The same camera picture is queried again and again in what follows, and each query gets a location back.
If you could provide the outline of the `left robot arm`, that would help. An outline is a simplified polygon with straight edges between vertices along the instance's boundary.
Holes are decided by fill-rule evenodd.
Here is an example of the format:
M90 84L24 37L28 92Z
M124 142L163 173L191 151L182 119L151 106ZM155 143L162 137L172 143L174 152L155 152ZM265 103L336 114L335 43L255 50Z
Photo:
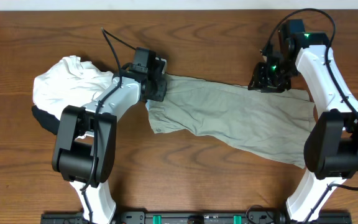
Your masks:
M166 92L164 72L122 70L97 99L62 111L52 167L76 190L88 223L111 223L116 211L107 180L114 165L117 122L139 101L163 101Z

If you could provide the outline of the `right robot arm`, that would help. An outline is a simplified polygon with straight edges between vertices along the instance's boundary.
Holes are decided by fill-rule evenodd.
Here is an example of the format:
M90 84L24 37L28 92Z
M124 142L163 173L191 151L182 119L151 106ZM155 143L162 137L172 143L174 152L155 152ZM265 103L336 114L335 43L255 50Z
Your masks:
M280 50L267 43L249 83L251 90L281 93L302 75L313 97L318 121L303 150L306 172L287 199L285 210L248 212L251 223L348 223L347 213L323 213L336 189L358 172L358 101L335 61L333 38L323 32L280 31Z

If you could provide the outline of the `khaki green shorts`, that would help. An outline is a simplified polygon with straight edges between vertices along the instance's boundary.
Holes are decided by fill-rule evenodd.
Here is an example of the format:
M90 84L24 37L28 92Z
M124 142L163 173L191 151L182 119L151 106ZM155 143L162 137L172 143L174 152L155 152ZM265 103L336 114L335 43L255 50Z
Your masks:
M305 90L262 93L246 86L166 75L162 102L145 106L154 133L186 129L265 159L304 168L304 143L315 126Z

